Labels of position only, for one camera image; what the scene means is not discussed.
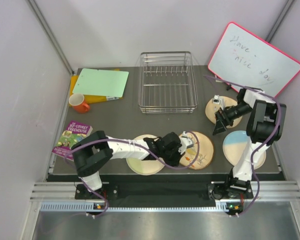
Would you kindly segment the beige branch plate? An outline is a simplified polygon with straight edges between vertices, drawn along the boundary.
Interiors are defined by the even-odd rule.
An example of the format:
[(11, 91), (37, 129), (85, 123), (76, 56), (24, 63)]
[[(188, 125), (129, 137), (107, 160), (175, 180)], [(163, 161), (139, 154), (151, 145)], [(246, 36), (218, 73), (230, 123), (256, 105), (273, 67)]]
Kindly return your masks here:
[[(236, 106), (238, 104), (237, 101), (234, 100), (233, 98), (230, 98), (227, 96), (222, 96), (222, 97), (224, 98), (225, 107), (232, 107), (232, 106)], [(214, 105), (212, 103), (213, 98), (211, 98), (206, 104), (205, 115), (213, 124), (215, 124), (216, 123), (215, 113), (218, 110), (217, 111), (214, 110)]]

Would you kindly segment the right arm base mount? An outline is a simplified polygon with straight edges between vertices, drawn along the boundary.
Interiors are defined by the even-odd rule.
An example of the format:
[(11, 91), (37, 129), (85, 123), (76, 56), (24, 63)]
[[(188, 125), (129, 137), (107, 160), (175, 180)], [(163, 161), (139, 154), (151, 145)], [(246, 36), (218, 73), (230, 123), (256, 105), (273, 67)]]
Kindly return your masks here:
[(250, 182), (239, 183), (209, 183), (207, 185), (208, 195), (214, 200), (240, 200), (253, 199), (254, 194)]

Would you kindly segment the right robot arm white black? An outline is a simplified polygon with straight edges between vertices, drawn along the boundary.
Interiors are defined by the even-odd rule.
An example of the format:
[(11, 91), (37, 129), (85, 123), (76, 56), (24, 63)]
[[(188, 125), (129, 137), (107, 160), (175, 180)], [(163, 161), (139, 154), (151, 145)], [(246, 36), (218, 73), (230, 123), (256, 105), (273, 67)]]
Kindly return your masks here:
[(238, 163), (231, 169), (223, 184), (214, 187), (215, 194), (235, 198), (246, 194), (251, 186), (255, 164), (266, 150), (283, 134), (287, 106), (278, 103), (259, 88), (242, 88), (237, 95), (237, 105), (220, 108), (215, 113), (215, 127), (212, 134), (224, 133), (234, 120), (250, 114), (246, 126), (249, 141)]

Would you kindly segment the blue cream plate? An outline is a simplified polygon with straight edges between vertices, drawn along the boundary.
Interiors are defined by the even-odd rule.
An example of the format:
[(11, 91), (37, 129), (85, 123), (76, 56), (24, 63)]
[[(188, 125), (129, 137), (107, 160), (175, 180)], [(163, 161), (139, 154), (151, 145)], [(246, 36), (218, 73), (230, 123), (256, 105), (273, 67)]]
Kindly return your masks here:
[(223, 154), (231, 165), (235, 166), (239, 162), (249, 139), (244, 130), (233, 131), (225, 137), (222, 144)]

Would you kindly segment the beige bird plate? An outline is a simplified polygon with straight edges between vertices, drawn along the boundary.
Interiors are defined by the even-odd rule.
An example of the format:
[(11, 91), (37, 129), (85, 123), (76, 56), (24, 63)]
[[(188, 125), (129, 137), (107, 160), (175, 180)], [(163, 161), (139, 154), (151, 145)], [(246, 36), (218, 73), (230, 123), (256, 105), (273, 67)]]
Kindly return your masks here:
[(194, 141), (194, 146), (186, 149), (179, 163), (193, 170), (201, 170), (211, 163), (214, 156), (214, 145), (206, 135), (196, 131), (193, 133), (198, 140), (193, 134), (187, 133), (187, 136)]

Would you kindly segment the green cream floral plate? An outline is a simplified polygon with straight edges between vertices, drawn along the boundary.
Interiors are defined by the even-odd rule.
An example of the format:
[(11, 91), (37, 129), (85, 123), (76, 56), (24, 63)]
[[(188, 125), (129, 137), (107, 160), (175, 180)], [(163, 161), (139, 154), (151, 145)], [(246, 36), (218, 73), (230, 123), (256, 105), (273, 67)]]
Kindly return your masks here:
[(150, 176), (160, 172), (164, 168), (164, 164), (153, 157), (147, 150), (136, 146), (140, 145), (145, 148), (148, 144), (144, 138), (156, 139), (157, 137), (152, 134), (143, 134), (130, 141), (129, 154), (126, 156), (126, 162), (130, 169), (143, 176)]

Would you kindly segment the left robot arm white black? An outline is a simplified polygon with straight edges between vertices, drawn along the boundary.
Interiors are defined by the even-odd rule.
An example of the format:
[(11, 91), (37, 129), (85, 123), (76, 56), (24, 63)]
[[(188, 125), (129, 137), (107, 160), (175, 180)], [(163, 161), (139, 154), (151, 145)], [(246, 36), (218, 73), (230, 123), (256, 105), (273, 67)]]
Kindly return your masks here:
[(71, 147), (78, 177), (86, 186), (92, 198), (99, 198), (104, 191), (99, 170), (112, 159), (137, 159), (140, 161), (160, 161), (169, 167), (177, 167), (186, 150), (194, 141), (184, 132), (180, 136), (170, 132), (163, 137), (142, 139), (118, 139), (107, 136), (103, 130)]

